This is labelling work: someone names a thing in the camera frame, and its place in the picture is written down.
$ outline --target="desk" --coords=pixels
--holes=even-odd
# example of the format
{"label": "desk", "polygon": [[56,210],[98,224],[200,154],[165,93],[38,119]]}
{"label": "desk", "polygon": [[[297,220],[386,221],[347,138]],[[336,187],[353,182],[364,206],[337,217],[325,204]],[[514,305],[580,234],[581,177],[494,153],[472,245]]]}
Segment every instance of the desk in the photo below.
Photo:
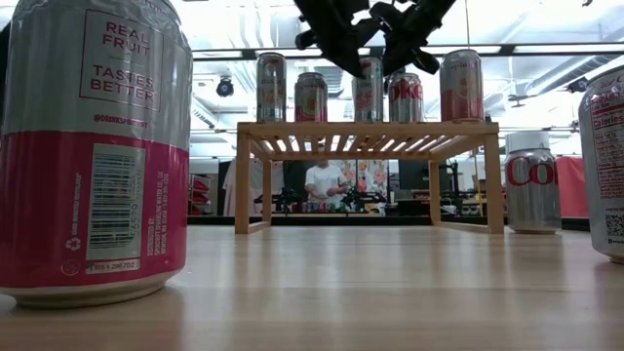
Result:
{"label": "desk", "polygon": [[622,350],[624,275],[589,234],[190,227],[184,270],[67,311],[0,296],[2,351]]}

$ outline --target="diet coke can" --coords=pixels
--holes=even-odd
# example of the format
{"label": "diet coke can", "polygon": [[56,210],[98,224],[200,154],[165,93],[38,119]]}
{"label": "diet coke can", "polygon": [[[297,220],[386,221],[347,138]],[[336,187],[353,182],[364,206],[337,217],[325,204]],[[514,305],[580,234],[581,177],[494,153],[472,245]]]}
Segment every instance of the diet coke can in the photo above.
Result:
{"label": "diet coke can", "polygon": [[388,84],[390,122],[424,122],[422,85],[414,73],[392,75]]}
{"label": "diet coke can", "polygon": [[555,232],[562,227],[559,182],[548,132],[505,137],[507,216],[518,233]]}
{"label": "diet coke can", "polygon": [[624,263],[624,66],[589,82],[578,119],[592,245]]}
{"label": "diet coke can", "polygon": [[353,78],[354,120],[383,122],[383,65],[379,58],[362,58],[364,78]]}

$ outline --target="wooden shelf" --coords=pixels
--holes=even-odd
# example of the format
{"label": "wooden shelf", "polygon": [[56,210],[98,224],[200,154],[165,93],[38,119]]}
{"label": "wooden shelf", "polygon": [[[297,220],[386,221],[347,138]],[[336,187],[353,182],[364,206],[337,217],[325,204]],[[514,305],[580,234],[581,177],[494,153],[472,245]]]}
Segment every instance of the wooden shelf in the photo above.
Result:
{"label": "wooden shelf", "polygon": [[[431,219],[440,219],[438,163],[460,153],[484,146],[488,225],[467,226],[472,231],[503,233],[502,189],[498,156],[497,123],[249,123],[238,124],[236,158],[236,203],[249,202],[249,158],[286,160],[429,160]],[[263,167],[263,222],[271,221],[271,167]],[[252,232],[249,209],[237,206],[236,233]]]}

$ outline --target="can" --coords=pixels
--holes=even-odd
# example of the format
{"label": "can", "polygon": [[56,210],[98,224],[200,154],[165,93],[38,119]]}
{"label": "can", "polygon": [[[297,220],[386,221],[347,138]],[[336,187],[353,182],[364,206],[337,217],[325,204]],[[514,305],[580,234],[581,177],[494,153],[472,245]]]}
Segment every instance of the can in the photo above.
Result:
{"label": "can", "polygon": [[562,228],[557,165],[548,132],[505,136],[507,217],[518,233],[553,233]]}
{"label": "can", "polygon": [[306,72],[299,74],[294,84],[295,122],[327,122],[328,84],[323,74]]}
{"label": "can", "polygon": [[390,122],[424,122],[422,84],[414,73],[393,74],[388,83]]}
{"label": "can", "polygon": [[257,122],[286,122],[286,59],[261,54],[256,66]]}
{"label": "can", "polygon": [[442,121],[484,121],[484,75],[474,50],[444,56],[440,66]]}
{"label": "can", "polygon": [[624,66],[589,81],[578,120],[592,245],[624,263]]}
{"label": "can", "polygon": [[361,58],[364,78],[353,78],[354,120],[383,122],[383,64],[379,58]]}
{"label": "can", "polygon": [[29,306],[110,303],[155,292],[184,266],[191,82],[167,0],[18,3],[2,293]]}

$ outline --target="black robotic claw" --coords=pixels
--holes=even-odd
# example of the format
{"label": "black robotic claw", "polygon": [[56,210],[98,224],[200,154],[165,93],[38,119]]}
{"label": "black robotic claw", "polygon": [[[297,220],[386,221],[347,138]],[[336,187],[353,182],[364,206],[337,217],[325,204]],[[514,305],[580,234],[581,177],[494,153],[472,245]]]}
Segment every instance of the black robotic claw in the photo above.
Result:
{"label": "black robotic claw", "polygon": [[442,26],[442,18],[455,0],[398,1],[414,4],[400,12],[390,4],[378,2],[370,9],[371,19],[353,25],[353,14],[368,9],[369,0],[294,0],[311,28],[297,35],[295,44],[300,50],[317,44],[325,59],[361,77],[358,49],[380,29],[386,40],[385,75],[410,63],[425,72],[436,73],[440,68],[438,60],[420,48],[427,45],[429,34]]}

